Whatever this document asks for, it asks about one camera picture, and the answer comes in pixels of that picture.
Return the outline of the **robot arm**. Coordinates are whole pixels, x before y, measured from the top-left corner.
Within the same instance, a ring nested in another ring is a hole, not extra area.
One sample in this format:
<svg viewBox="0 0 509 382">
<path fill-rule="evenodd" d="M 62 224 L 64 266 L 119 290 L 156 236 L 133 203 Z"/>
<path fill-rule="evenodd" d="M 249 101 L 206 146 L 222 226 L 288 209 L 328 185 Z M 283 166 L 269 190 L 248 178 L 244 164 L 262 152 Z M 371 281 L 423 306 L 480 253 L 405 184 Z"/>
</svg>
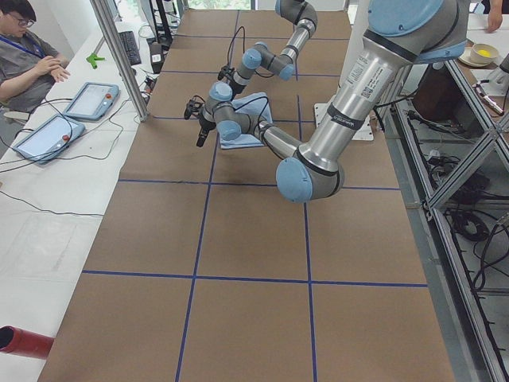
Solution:
<svg viewBox="0 0 509 382">
<path fill-rule="evenodd" d="M 250 83 L 251 77 L 263 68 L 271 75 L 289 80 L 295 73 L 297 58 L 305 43 L 317 30 L 317 12 L 307 1 L 276 1 L 275 12 L 293 24 L 293 33 L 285 45 L 279 40 L 281 52 L 275 53 L 265 41 L 255 42 L 246 49 L 236 68 L 223 66 L 218 78 L 224 76 L 234 99 Z"/>
<path fill-rule="evenodd" d="M 310 140 L 301 142 L 260 113 L 237 112 L 232 103 L 259 68 L 288 80 L 305 43 L 317 30 L 312 5 L 279 1 L 276 13 L 295 27 L 282 52 L 273 54 L 263 43 L 253 45 L 237 68 L 222 70 L 204 102 L 187 103 L 185 118 L 197 117 L 199 145 L 210 131 L 217 131 L 226 141 L 249 134 L 268 146 L 280 158 L 276 182 L 285 199 L 303 203 L 330 197 L 344 183 L 339 156 L 398 71 L 412 64 L 452 60 L 464 52 L 468 9 L 466 1 L 370 2 L 363 50 Z"/>
</svg>

